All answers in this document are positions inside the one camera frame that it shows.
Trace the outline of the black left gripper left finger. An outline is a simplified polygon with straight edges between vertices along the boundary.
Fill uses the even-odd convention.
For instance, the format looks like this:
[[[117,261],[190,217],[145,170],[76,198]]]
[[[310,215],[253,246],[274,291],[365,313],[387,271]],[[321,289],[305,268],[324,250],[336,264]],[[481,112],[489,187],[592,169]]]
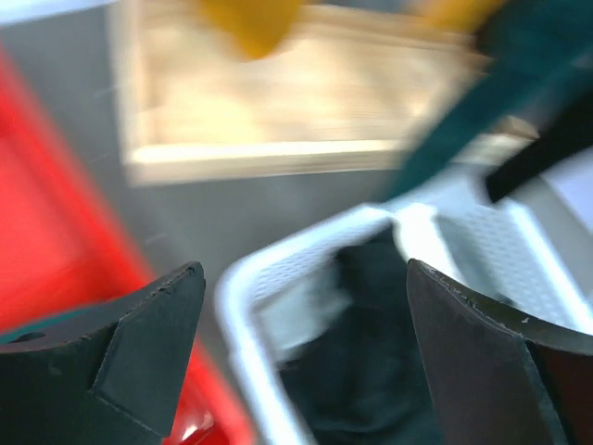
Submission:
[[[4,444],[159,444],[174,423],[205,294],[189,262],[1,347]]]

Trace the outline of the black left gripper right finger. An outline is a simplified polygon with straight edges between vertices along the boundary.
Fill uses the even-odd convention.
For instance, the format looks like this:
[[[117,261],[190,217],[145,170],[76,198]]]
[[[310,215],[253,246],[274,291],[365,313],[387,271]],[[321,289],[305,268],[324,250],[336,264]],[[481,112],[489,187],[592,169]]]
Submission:
[[[589,444],[592,337],[408,263],[407,294],[447,444]]]

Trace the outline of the teal sock with print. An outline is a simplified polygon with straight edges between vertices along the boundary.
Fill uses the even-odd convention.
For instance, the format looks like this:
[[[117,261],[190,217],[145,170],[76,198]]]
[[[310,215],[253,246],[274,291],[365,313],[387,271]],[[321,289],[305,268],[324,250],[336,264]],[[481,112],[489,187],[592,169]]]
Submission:
[[[592,4],[507,1],[478,28],[476,37],[478,50],[491,58],[486,76],[411,149],[389,197],[430,180],[475,137],[568,72],[592,47]]]

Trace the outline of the mustard yellow sock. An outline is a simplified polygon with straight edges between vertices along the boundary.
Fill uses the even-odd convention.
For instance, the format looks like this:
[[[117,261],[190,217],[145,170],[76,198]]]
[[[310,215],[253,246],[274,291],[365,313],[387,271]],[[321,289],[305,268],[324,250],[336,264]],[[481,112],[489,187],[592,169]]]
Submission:
[[[503,4],[503,0],[430,0],[421,3],[418,14],[426,27],[471,33]]]
[[[204,0],[200,13],[248,59],[271,54],[289,34],[309,1]]]

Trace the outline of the black sock on hanger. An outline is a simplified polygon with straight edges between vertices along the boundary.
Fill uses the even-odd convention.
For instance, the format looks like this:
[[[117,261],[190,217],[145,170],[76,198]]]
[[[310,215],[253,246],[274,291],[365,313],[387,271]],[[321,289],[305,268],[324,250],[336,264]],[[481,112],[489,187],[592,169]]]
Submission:
[[[592,89],[565,107],[540,136],[506,159],[484,180],[497,203],[556,164],[592,147]]]

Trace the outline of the black garment with beige band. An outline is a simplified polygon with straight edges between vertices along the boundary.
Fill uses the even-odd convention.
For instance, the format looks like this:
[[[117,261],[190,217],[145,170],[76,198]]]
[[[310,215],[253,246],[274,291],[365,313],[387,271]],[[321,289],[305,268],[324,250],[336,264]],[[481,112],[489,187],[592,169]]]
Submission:
[[[441,443],[391,231],[334,263],[349,303],[281,368],[287,395],[320,444]]]

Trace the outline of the white perforated laundry basket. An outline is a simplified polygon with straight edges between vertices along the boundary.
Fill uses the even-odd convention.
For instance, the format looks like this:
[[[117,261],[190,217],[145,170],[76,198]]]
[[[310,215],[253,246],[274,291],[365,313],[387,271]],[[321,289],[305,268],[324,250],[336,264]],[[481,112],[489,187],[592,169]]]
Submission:
[[[280,371],[349,303],[337,284],[337,252],[384,230],[407,274],[409,261],[422,261],[477,293],[592,337],[591,308],[520,205],[360,205],[244,257],[219,282],[217,316],[264,443],[320,444]]]

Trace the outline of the red plastic tray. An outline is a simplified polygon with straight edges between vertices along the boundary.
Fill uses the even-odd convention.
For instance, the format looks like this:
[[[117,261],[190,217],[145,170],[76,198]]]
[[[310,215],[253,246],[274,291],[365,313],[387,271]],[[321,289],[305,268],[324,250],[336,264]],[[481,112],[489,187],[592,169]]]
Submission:
[[[159,278],[2,57],[1,347]],[[240,403],[194,339],[172,430],[159,444],[253,440]]]

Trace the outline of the wooden drying rack frame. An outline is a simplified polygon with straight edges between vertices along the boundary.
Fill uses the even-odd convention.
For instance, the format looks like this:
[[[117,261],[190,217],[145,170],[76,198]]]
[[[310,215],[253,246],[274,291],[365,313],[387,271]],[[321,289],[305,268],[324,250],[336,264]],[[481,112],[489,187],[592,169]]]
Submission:
[[[486,62],[464,35],[343,6],[307,6],[254,61],[185,1],[119,1],[108,18],[138,186],[395,168]]]

